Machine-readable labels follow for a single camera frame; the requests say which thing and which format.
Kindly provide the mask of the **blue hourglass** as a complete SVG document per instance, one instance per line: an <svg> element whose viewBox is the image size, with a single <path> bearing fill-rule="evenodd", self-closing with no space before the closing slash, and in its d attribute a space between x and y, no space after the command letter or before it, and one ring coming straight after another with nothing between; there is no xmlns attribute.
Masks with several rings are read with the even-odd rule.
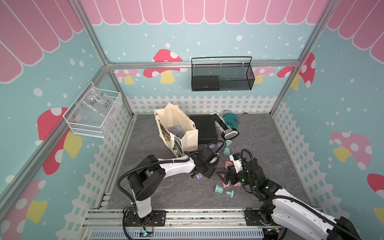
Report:
<svg viewBox="0 0 384 240"><path fill-rule="evenodd" d="M183 138L184 135L182 133L182 127L181 126L174 127L174 135L180 139Z"/></svg>

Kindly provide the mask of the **cream canvas tote bag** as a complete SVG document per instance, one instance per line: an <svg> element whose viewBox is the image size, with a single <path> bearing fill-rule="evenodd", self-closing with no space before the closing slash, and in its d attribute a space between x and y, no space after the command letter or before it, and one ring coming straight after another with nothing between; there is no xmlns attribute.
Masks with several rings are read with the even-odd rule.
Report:
<svg viewBox="0 0 384 240"><path fill-rule="evenodd" d="M159 136L176 157L198 149L199 131L179 106L168 103L154 114Z"/></svg>

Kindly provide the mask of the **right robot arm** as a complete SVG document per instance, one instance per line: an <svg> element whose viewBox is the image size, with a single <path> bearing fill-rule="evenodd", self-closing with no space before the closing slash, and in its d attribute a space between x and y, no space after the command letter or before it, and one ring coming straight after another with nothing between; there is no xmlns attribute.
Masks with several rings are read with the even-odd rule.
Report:
<svg viewBox="0 0 384 240"><path fill-rule="evenodd" d="M231 156L232 165L217 172L225 185L241 184L262 206L245 210L246 219L264 226L279 225L306 240L359 240L353 223L345 217L327 215L295 198L268 179L258 159L247 149Z"/></svg>

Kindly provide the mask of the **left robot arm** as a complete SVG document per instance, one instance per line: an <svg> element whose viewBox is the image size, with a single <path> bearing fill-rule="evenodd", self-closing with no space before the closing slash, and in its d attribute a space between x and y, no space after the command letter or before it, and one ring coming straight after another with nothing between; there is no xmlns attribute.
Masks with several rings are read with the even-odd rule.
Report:
<svg viewBox="0 0 384 240"><path fill-rule="evenodd" d="M154 215L151 196L163 179L179 174L191 174L192 178L201 175L209 179L219 163L219 151L224 145L222 140L213 141L173 159L158 159L149 155L134 169L122 174L116 187L132 201L134 215L140 220L147 220Z"/></svg>

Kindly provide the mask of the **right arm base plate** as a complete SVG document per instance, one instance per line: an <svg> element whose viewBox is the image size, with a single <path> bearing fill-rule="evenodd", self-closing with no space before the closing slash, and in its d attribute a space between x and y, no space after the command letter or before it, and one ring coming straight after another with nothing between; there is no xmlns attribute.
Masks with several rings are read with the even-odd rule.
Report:
<svg viewBox="0 0 384 240"><path fill-rule="evenodd" d="M250 209L243 211L247 226L283 227L272 219L273 211L266 209Z"/></svg>

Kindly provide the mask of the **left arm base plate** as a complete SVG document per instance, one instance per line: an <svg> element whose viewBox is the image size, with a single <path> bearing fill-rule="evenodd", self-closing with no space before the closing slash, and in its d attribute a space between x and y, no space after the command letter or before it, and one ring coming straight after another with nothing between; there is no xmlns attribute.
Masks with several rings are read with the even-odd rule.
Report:
<svg viewBox="0 0 384 240"><path fill-rule="evenodd" d="M125 216L126 227L164 227L166 211L152 211L148 216L140 218L133 210L128 209Z"/></svg>

